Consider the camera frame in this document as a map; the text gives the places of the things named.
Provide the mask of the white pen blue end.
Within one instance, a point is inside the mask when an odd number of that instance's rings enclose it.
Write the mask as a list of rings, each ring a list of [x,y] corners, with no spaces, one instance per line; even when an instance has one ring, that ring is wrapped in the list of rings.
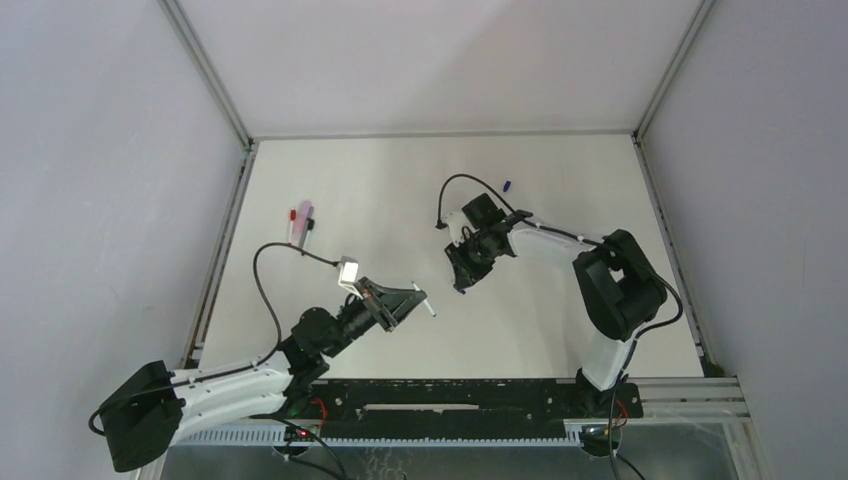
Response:
[[[427,296],[426,292],[416,282],[412,281],[411,284],[412,284],[413,289],[416,292],[419,292],[423,295],[423,298],[421,300],[421,304],[426,308],[429,315],[431,317],[435,318],[437,316],[437,312],[436,312],[435,308],[433,307],[432,303],[430,302],[429,297]]]

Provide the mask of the grey pen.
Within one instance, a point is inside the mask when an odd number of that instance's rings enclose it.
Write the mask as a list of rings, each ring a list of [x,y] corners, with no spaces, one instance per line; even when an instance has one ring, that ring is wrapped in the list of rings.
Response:
[[[307,240],[308,240],[309,235],[310,235],[310,233],[309,233],[308,235],[306,235],[306,234],[305,234],[306,221],[307,221],[307,219],[308,219],[309,217],[313,218],[313,214],[314,214],[314,207],[313,207],[313,206],[311,206],[311,207],[309,208],[309,210],[307,211],[307,214],[305,215],[304,223],[303,223],[303,228],[302,228],[302,231],[301,231],[300,236],[299,236],[299,239],[298,239],[298,244],[297,244],[297,246],[298,246],[300,249],[304,249],[304,248],[306,247],[306,243],[307,243]]]

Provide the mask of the pink highlighter pen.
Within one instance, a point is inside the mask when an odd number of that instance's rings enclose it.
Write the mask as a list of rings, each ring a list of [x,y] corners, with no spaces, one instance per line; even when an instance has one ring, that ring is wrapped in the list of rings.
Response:
[[[293,229],[293,234],[295,236],[301,236],[303,232],[307,229],[308,219],[311,210],[312,202],[310,200],[305,200],[300,203],[297,210],[296,220]]]

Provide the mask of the white pen red end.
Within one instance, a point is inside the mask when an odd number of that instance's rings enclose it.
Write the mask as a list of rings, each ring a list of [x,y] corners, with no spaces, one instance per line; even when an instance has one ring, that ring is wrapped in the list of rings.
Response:
[[[295,225],[296,225],[296,220],[294,220],[293,222],[292,222],[292,221],[289,221],[289,216],[288,216],[287,237],[286,237],[286,242],[287,242],[288,244],[291,244],[291,243],[292,243],[292,240],[293,240],[293,233],[294,233],[294,227],[295,227]]]

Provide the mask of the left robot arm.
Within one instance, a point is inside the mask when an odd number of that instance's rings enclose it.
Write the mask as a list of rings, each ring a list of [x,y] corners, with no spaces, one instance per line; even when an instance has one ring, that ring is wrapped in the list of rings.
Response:
[[[381,286],[363,277],[351,301],[332,314],[305,310],[270,352],[213,369],[170,370],[163,361],[140,367],[95,410],[113,469],[140,469],[181,440],[246,417],[297,416],[312,383],[337,356],[371,328],[396,329],[428,300],[417,287]]]

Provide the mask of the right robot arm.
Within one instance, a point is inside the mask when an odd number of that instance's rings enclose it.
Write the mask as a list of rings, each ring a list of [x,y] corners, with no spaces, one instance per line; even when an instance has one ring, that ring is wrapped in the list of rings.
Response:
[[[599,239],[568,233],[529,211],[506,213],[487,194],[441,215],[436,227],[450,236],[444,252],[460,293],[491,273],[501,257],[541,259],[572,269],[596,330],[577,378],[596,392],[610,391],[620,381],[637,329],[654,320],[668,299],[662,278],[623,229]]]

